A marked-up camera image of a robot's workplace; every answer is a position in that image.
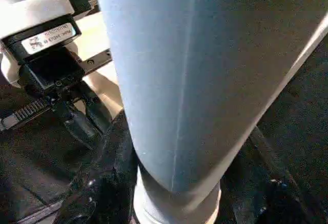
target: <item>black mount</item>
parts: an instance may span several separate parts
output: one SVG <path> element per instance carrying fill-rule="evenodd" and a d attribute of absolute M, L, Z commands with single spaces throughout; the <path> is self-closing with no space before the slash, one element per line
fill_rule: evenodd
<path fill-rule="evenodd" d="M 106 131 L 112 117 L 82 77 L 109 63 L 110 50 L 84 62 L 66 48 L 54 53 L 43 57 L 47 59 L 32 62 L 35 66 L 21 66 L 20 84 L 36 100 L 0 119 L 0 131 L 19 128 L 52 110 L 74 138 L 93 149 L 94 137 Z M 79 100 L 85 104 L 85 114 L 74 105 Z"/>

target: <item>label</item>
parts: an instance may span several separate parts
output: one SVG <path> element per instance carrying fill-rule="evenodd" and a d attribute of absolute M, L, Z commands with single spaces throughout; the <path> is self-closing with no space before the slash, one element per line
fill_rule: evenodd
<path fill-rule="evenodd" d="M 47 49 L 76 35 L 70 23 L 65 23 L 43 33 L 37 34 L 22 41 L 22 46 L 30 55 Z"/>

